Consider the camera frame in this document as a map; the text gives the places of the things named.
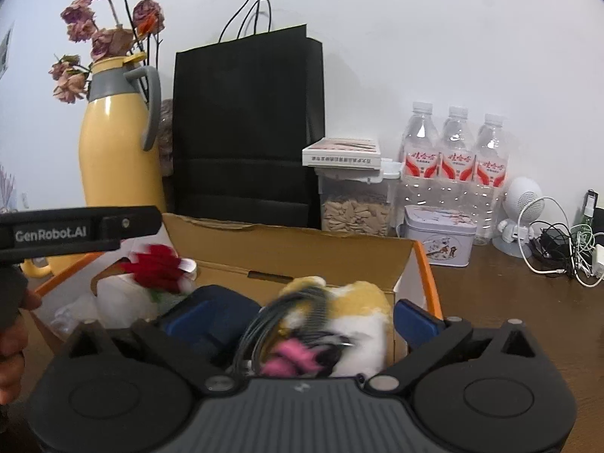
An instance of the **wooden desk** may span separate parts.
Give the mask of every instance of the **wooden desk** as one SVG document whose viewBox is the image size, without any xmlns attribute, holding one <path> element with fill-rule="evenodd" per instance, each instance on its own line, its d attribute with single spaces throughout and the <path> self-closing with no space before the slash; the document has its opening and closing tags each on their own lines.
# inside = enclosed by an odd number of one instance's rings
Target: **wooden desk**
<svg viewBox="0 0 604 453">
<path fill-rule="evenodd" d="M 604 283 L 585 289 L 566 277 L 531 273 L 519 259 L 493 246 L 476 247 L 464 269 L 433 266 L 443 311 L 475 325 L 498 326 L 508 318 L 524 320 L 561 370 L 579 406 L 579 417 L 564 453 L 600 453 L 604 447 Z M 34 325 L 25 389 L 40 376 L 49 349 Z M 0 453 L 39 453 L 17 421 L 0 437 Z"/>
</svg>

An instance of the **black paper bag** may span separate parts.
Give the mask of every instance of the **black paper bag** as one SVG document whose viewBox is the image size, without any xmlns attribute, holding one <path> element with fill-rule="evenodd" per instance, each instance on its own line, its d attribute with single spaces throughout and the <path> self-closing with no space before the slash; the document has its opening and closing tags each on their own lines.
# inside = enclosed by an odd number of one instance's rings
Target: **black paper bag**
<svg viewBox="0 0 604 453">
<path fill-rule="evenodd" d="M 324 135 L 322 45 L 306 26 L 176 55 L 178 214 L 319 228 L 301 151 Z"/>
</svg>

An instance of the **dried rose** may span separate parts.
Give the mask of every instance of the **dried rose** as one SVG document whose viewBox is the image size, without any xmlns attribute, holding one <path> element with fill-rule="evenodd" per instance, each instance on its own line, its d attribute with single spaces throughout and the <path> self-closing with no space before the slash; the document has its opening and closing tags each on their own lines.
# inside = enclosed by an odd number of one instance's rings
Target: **dried rose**
<svg viewBox="0 0 604 453">
<path fill-rule="evenodd" d="M 74 0 L 65 10 L 61 12 L 61 18 L 67 24 L 75 24 L 92 20 L 94 12 L 90 8 L 91 0 Z"/>
<path fill-rule="evenodd" d="M 69 63 L 70 65 L 79 65 L 81 58 L 79 54 L 63 54 L 60 61 L 62 63 Z"/>
<path fill-rule="evenodd" d="M 159 3 L 153 0 L 142 0 L 132 12 L 132 21 L 138 35 L 159 34 L 165 29 L 164 13 Z"/>
<path fill-rule="evenodd" d="M 54 96 L 61 102 L 74 104 L 76 99 L 83 99 L 86 88 L 86 73 L 79 72 L 73 68 L 63 72 L 54 89 Z"/>
<path fill-rule="evenodd" d="M 78 66 L 80 64 L 80 57 L 77 54 L 69 55 L 64 54 L 61 59 L 58 60 L 52 68 L 48 72 L 49 75 L 52 75 L 52 79 L 57 81 L 61 78 L 61 75 L 64 71 L 71 69 L 72 66 Z"/>
<path fill-rule="evenodd" d="M 126 56 L 134 42 L 134 33 L 130 29 L 101 29 L 92 36 L 90 56 L 97 62 L 103 58 Z"/>
<path fill-rule="evenodd" d="M 92 20 L 79 21 L 67 26 L 69 40 L 75 43 L 88 41 L 97 28 Z"/>
<path fill-rule="evenodd" d="M 59 78 L 61 78 L 61 75 L 64 71 L 66 71 L 67 68 L 69 68 L 69 63 L 58 62 L 52 65 L 52 68 L 50 68 L 48 74 L 52 75 L 52 79 L 54 81 L 57 81 Z"/>
</svg>

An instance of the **red flower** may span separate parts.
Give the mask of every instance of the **red flower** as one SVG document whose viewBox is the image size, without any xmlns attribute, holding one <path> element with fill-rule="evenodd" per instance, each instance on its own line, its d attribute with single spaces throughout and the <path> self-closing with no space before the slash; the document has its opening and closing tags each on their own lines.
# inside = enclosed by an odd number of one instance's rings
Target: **red flower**
<svg viewBox="0 0 604 453">
<path fill-rule="evenodd" d="M 180 293 L 178 280 L 185 274 L 179 268 L 181 260 L 166 245 L 149 245 L 148 254 L 137 254 L 137 262 L 122 264 L 122 269 L 134 274 L 134 280 L 149 289 Z"/>
</svg>

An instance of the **finger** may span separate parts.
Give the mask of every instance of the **finger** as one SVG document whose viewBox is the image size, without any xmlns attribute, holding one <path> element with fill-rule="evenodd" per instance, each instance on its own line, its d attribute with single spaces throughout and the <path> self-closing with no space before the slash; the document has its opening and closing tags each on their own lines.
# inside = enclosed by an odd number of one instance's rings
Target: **finger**
<svg viewBox="0 0 604 453">
<path fill-rule="evenodd" d="M 12 387 L 21 381 L 25 371 L 25 359 L 18 354 L 0 363 L 0 390 Z"/>
<path fill-rule="evenodd" d="M 31 311 L 40 308 L 40 306 L 42 306 L 42 299 L 40 296 L 36 295 L 33 291 L 27 290 L 23 297 L 23 301 L 21 302 L 21 308 Z"/>
<path fill-rule="evenodd" d="M 19 398 L 21 383 L 17 382 L 11 387 L 0 388 L 0 405 L 8 405 Z"/>
<path fill-rule="evenodd" d="M 0 333 L 0 356 L 9 357 L 27 347 L 27 327 L 19 315 L 12 327 Z"/>
</svg>

